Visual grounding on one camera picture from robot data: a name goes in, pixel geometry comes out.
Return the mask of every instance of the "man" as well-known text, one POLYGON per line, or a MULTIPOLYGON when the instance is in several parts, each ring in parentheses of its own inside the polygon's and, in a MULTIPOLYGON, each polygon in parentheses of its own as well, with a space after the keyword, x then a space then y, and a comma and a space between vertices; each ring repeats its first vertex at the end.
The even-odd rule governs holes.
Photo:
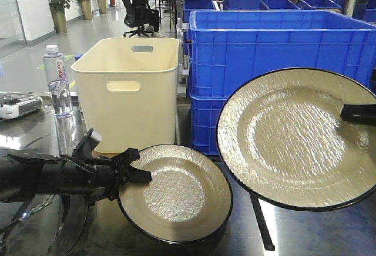
POLYGON ((150 31, 151 27, 153 27, 153 37, 164 37, 159 32, 159 11, 150 8, 149 0, 133 0, 133 6, 135 7, 136 18, 141 18, 143 12, 143 17, 150 20, 150 26, 147 31, 150 31))

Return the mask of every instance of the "reflective table surface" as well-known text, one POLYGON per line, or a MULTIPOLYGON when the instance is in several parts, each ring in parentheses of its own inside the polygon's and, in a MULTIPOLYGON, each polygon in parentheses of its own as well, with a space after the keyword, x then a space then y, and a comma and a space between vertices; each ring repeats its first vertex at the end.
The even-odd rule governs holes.
MULTIPOLYGON (((189 145, 189 103, 178 103, 178 143, 189 145)), ((0 155, 10 149, 71 153, 85 134, 78 107, 71 118, 55 119, 50 106, 19 119, 0 122, 0 155)), ((117 201, 88 207, 82 196, 36 196, 24 203, 0 203, 0 227, 47 198, 52 204, 0 235, 1 255, 376 255, 376 195, 340 210, 311 213, 260 202, 276 246, 266 251, 249 193, 229 175, 233 211, 227 225, 197 243, 171 245, 144 235, 128 222, 117 201)))

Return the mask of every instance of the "bin handle hole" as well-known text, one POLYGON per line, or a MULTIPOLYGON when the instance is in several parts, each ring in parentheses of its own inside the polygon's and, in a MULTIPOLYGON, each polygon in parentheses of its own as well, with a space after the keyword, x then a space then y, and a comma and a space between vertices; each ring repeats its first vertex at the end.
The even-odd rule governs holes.
POLYGON ((153 46, 132 46, 132 52, 152 52, 153 46))
POLYGON ((141 83, 136 81, 108 82, 106 87, 110 92, 138 92, 141 89, 141 83))

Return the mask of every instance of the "black-rimmed plate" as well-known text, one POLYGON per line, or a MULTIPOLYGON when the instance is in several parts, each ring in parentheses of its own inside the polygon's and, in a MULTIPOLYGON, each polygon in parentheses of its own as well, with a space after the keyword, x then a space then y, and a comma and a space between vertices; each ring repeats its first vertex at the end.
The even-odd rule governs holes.
POLYGON ((210 159, 183 146, 140 151, 133 167, 150 171, 150 184, 119 189, 125 216, 147 235, 169 243, 202 240, 225 225, 233 203, 228 179, 210 159))
POLYGON ((344 104, 372 104, 359 83, 318 69, 255 78, 217 124, 220 155, 248 191, 275 205, 327 211, 376 188, 376 127, 344 122, 344 104))

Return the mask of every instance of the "robotic arm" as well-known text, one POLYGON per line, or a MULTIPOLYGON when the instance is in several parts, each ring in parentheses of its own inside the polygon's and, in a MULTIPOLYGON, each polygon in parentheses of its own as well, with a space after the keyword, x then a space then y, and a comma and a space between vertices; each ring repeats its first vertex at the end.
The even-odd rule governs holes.
POLYGON ((35 194, 88 195, 90 204, 118 196, 126 181, 149 183, 151 173, 132 167, 140 158, 137 149, 127 149, 115 157, 91 155, 98 145, 90 129, 72 156, 55 157, 27 150, 10 151, 0 159, 0 202, 16 202, 35 194))

